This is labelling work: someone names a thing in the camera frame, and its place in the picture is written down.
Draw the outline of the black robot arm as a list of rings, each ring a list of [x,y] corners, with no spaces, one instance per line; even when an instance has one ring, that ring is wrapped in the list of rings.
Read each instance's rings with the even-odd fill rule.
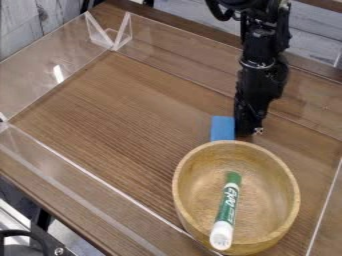
[[[281,97],[288,79],[283,52],[289,47],[289,0],[204,0],[218,21],[240,23],[242,46],[233,96],[234,134],[263,132],[271,102]]]

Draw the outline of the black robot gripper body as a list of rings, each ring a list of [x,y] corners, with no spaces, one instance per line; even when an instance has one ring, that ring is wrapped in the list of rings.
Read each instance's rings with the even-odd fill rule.
[[[264,117],[272,100],[281,96],[288,80],[288,65],[284,59],[269,64],[238,60],[233,115]]]

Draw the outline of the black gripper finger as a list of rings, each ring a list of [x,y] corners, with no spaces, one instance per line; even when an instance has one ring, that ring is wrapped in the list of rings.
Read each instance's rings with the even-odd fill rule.
[[[263,115],[257,115],[257,114],[251,115],[251,134],[263,133],[263,120],[264,120]]]
[[[252,120],[248,106],[242,101],[233,101],[234,133],[245,137],[252,133]]]

